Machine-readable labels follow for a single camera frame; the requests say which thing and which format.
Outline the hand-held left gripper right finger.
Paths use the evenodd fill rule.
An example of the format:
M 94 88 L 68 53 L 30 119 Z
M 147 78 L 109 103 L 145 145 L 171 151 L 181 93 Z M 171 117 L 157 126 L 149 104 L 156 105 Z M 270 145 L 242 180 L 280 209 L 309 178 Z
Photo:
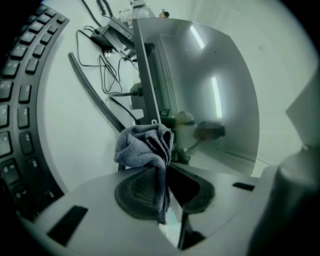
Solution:
M 245 204 L 258 179 L 185 164 L 169 166 L 169 188 L 182 209 L 178 248 L 185 250 L 225 225 Z

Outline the clear plastic bottle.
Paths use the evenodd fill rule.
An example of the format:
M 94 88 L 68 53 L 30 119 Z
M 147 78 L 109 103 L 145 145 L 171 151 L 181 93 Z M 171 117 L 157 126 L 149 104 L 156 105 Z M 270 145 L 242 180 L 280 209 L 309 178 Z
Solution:
M 151 17 L 151 12 L 146 6 L 132 7 L 125 11 L 119 12 L 119 19 L 128 27 L 132 27 L 134 19 L 147 19 Z

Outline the black plug adapter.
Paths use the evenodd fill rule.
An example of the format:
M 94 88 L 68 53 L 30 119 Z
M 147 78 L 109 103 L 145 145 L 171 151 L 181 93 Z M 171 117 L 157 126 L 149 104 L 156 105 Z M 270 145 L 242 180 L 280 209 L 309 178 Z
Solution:
M 90 39 L 96 43 L 103 51 L 119 51 L 118 38 L 108 26 L 95 28 Z

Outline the large curved black monitor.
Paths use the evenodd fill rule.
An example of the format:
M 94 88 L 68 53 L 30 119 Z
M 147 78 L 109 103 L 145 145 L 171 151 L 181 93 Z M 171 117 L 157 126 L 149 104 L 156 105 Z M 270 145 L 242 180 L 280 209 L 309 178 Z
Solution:
M 172 130 L 173 150 L 205 170 L 253 174 L 260 117 L 247 64 L 230 36 L 181 19 L 133 20 L 143 125 Z

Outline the blue cloth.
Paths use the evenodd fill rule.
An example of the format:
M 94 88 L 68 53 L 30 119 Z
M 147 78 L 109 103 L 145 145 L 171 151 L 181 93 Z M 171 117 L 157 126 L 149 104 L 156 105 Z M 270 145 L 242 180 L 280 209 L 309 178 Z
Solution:
M 166 170 L 172 160 L 172 143 L 172 131 L 163 124 L 131 126 L 120 133 L 113 158 L 116 163 L 130 168 L 157 168 L 152 207 L 158 211 L 158 222 L 162 225 L 166 223 L 170 206 Z

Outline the black keyboard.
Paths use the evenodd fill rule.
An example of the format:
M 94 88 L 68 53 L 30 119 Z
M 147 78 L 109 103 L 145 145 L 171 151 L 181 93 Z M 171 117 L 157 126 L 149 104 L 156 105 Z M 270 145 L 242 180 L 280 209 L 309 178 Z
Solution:
M 37 104 L 43 68 L 68 22 L 40 3 L 14 33 L 0 61 L 0 201 L 28 220 L 63 196 L 43 153 Z

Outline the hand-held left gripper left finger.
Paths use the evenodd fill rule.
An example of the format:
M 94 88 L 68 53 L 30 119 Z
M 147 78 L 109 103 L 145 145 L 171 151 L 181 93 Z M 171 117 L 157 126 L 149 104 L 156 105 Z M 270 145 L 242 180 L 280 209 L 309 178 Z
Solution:
M 32 224 L 32 236 L 54 255 L 173 256 L 178 253 L 155 220 L 141 220 L 123 211 L 115 199 L 118 183 L 138 173 L 127 169 L 91 179 L 46 208 Z M 88 211 L 65 246 L 48 234 L 73 206 Z

